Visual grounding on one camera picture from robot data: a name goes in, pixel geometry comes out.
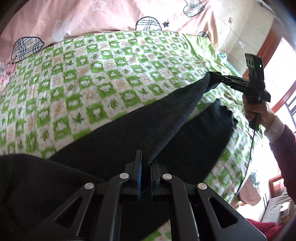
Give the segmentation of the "person's right hand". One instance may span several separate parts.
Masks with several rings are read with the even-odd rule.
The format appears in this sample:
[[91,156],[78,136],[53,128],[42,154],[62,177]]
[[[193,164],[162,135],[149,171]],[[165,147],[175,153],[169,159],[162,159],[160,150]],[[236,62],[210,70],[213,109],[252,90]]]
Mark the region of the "person's right hand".
[[259,114],[261,119],[260,124],[265,127],[266,131],[269,130],[276,118],[266,102],[251,103],[245,94],[243,94],[243,108],[244,115],[248,121],[252,121],[255,115]]

